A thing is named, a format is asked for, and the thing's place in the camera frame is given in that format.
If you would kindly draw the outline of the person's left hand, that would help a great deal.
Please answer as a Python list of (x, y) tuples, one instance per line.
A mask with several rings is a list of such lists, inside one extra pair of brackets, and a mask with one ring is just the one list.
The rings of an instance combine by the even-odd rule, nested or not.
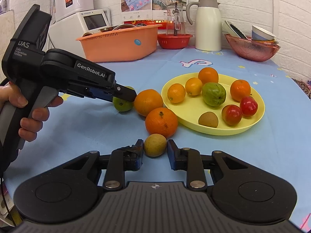
[[(1, 108), (6, 102), (10, 102), (18, 108), (23, 108), (28, 104), (19, 87), (12, 82), (1, 86)], [(38, 132), (43, 128), (43, 122), (47, 121), (49, 116), (50, 111), (47, 107), (34, 109), (31, 118), (21, 119), (21, 127), (18, 131), (19, 136), (28, 142), (34, 141), (37, 138)]]

